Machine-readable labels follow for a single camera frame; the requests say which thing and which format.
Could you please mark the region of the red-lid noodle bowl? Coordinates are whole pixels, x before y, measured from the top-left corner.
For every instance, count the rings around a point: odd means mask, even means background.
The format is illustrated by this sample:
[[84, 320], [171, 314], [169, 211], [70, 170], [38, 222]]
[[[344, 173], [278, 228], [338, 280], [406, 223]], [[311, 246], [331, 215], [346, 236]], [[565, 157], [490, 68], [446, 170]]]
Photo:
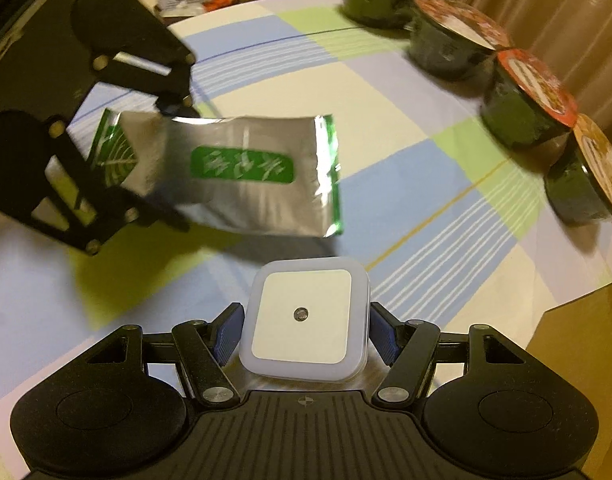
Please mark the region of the red-lid noodle bowl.
[[546, 63], [527, 50], [499, 51], [481, 118], [506, 148], [532, 148], [570, 132], [578, 106]]

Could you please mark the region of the orange-lid noodle bowl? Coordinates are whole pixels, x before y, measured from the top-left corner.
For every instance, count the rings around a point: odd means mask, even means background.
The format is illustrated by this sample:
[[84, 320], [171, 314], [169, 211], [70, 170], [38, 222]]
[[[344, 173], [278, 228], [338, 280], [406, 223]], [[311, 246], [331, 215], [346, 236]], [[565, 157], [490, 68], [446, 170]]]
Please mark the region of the orange-lid noodle bowl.
[[612, 143], [580, 114], [559, 159], [545, 176], [548, 201], [569, 226], [612, 221]]

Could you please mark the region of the silver green tea pouch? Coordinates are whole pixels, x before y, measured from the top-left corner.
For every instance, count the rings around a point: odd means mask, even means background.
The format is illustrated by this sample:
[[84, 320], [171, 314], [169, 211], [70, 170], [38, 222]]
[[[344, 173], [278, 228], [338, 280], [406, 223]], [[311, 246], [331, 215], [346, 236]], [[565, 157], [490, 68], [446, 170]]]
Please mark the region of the silver green tea pouch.
[[338, 137], [330, 115], [104, 114], [120, 115], [138, 150], [137, 172], [126, 188], [169, 204], [197, 224], [318, 238], [343, 231]]

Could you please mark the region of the maroon-lid noodle bowl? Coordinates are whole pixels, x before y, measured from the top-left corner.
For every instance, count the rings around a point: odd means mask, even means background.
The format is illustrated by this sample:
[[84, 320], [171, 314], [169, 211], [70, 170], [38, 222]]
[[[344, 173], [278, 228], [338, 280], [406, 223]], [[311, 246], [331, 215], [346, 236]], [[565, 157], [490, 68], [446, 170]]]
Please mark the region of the maroon-lid noodle bowl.
[[497, 22], [458, 0], [412, 0], [406, 29], [411, 61], [447, 81], [466, 79], [495, 53], [513, 47]]

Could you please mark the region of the white square night light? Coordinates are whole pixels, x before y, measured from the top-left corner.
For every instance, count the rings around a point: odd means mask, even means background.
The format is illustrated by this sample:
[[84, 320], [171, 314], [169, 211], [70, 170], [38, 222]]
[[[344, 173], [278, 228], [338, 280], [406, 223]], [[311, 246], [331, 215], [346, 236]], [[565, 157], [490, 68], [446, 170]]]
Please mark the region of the white square night light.
[[346, 257], [278, 260], [255, 275], [239, 344], [251, 373], [342, 382], [368, 359], [370, 280]]

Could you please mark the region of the checked tablecloth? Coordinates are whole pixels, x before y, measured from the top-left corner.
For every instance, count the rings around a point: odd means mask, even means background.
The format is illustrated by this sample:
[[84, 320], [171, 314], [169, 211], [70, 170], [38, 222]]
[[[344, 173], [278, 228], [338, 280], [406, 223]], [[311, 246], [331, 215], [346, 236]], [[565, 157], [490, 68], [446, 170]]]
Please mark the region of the checked tablecloth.
[[240, 214], [312, 237], [130, 222], [94, 255], [0, 214], [0, 479], [26, 465], [9, 429], [23, 393], [124, 324], [166, 332], [245, 302], [272, 260], [343, 256], [402, 318], [463, 332], [487, 323], [586, 393], [600, 417], [587, 467], [612, 440], [612, 224], [570, 229], [545, 196], [562, 141], [509, 151], [483, 126], [477, 85], [422, 73], [406, 39], [349, 21], [340, 0], [265, 0], [176, 26], [195, 50], [192, 90], [207, 117], [278, 118], [268, 144], [209, 148], [160, 134], [139, 148], [112, 113], [154, 101], [101, 84], [71, 124], [113, 183], [139, 170], [193, 218], [236, 191]]

